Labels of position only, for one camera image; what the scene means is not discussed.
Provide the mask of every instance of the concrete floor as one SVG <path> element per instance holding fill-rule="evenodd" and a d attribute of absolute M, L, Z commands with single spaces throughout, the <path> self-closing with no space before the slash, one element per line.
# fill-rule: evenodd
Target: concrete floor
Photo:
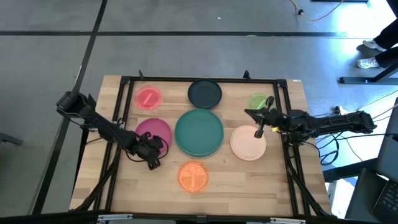
<path fill-rule="evenodd" d="M 297 3 L 310 17 L 336 5 Z M 0 30 L 92 30 L 100 4 L 0 0 Z M 397 89 L 337 82 L 340 76 L 372 77 L 381 71 L 360 70 L 355 60 L 377 54 L 361 41 L 394 18 L 379 1 L 344 3 L 324 20 L 308 22 L 295 15 L 288 0 L 112 0 L 100 30 L 343 32 L 346 37 L 98 37 L 81 92 L 96 98 L 103 75 L 137 75 L 139 69 L 147 76 L 181 77 L 241 77 L 249 70 L 254 78 L 303 80 L 312 114 L 336 105 L 356 110 Z M 30 212 L 61 120 L 55 103 L 72 88 L 88 39 L 0 37 L 0 132 L 24 139 L 18 147 L 0 144 L 0 216 Z M 80 133 L 70 125 L 44 212 L 68 209 Z M 363 150 L 363 142 L 351 145 L 361 157 L 377 155 L 377 146 Z M 344 142 L 340 147 L 335 166 L 357 161 Z"/>

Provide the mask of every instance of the dark green plate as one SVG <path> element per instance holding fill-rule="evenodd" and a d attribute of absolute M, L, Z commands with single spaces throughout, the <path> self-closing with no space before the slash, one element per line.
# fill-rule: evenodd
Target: dark green plate
<path fill-rule="evenodd" d="M 183 114 L 175 125 L 175 142 L 183 153 L 194 158 L 214 154 L 223 143 L 224 128 L 212 112 L 195 109 Z"/>

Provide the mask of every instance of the wooden table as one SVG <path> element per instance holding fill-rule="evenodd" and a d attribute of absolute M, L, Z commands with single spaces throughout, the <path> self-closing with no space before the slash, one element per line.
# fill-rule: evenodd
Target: wooden table
<path fill-rule="evenodd" d="M 120 76 L 105 76 L 99 93 L 96 111 L 109 120 L 113 115 L 120 79 Z M 131 103 L 126 129 L 135 130 L 136 126 L 145 119 L 160 118 L 174 130 L 178 118 L 186 111 L 194 109 L 187 97 L 190 84 L 190 82 L 134 82 L 132 97 L 141 87 L 155 85 L 163 94 L 163 103 L 154 110 L 141 110 Z M 272 85 L 220 83 L 220 87 L 223 90 L 223 98 L 212 112 L 223 123 L 224 142 L 216 154 L 200 159 L 209 172 L 209 181 L 205 190 L 199 194 L 190 194 L 180 188 L 177 182 L 178 169 L 192 159 L 183 154 L 175 142 L 170 146 L 168 156 L 161 160 L 162 165 L 152 171 L 148 169 L 146 163 L 131 162 L 125 153 L 122 153 L 112 212 L 292 216 L 280 135 L 273 133 L 269 127 L 264 128 L 267 149 L 256 161 L 239 159 L 229 146 L 229 138 L 235 128 L 242 125 L 257 127 L 243 110 L 248 107 L 249 98 L 253 93 L 274 95 Z M 302 82 L 288 80 L 288 87 L 292 108 L 306 111 L 307 102 Z M 124 109 L 125 95 L 120 117 Z M 282 90 L 280 97 L 284 109 Z M 88 141 L 95 138 L 98 138 L 98 133 L 90 133 Z M 106 141 L 100 140 L 86 146 L 70 208 L 81 204 L 98 183 L 105 145 Z M 323 209 L 330 213 L 317 150 L 304 145 L 300 147 L 300 155 L 308 189 Z M 100 208 L 104 208 L 107 192 L 108 186 L 104 188 Z M 296 195 L 299 211 L 303 213 L 301 194 L 297 186 Z"/>

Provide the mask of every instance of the sneaker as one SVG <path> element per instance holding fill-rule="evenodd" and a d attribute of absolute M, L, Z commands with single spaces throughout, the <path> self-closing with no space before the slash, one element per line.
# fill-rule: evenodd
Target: sneaker
<path fill-rule="evenodd" d="M 359 59 L 356 61 L 356 64 L 359 68 L 363 68 L 363 69 L 376 68 L 376 67 L 380 66 L 374 57 L 366 58 L 366 59 Z"/>
<path fill-rule="evenodd" d="M 363 41 L 363 45 L 365 45 L 365 47 L 367 47 L 367 48 L 376 49 L 376 50 L 379 50 L 381 52 L 385 52 L 386 51 L 386 49 L 380 47 L 380 45 L 378 45 L 376 43 L 376 41 L 374 41 L 374 40 L 364 40 Z"/>

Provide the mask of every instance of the desk leg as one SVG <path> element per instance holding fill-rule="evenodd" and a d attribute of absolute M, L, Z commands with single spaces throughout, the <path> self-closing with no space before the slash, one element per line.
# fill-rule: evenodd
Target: desk leg
<path fill-rule="evenodd" d="M 334 169 L 325 170 L 323 171 L 323 178 L 325 178 L 325 182 L 333 182 L 335 180 L 339 180 L 342 178 L 354 177 L 359 175 L 359 172 L 362 168 L 374 170 L 376 164 L 377 164 L 377 158 L 374 158 L 343 167 L 337 167 Z"/>
<path fill-rule="evenodd" d="M 23 142 L 23 140 L 19 140 L 18 138 L 14 138 L 14 137 L 9 136 L 8 134 L 4 134 L 4 133 L 0 133 L 0 141 L 13 143 L 18 146 L 20 146 Z"/>

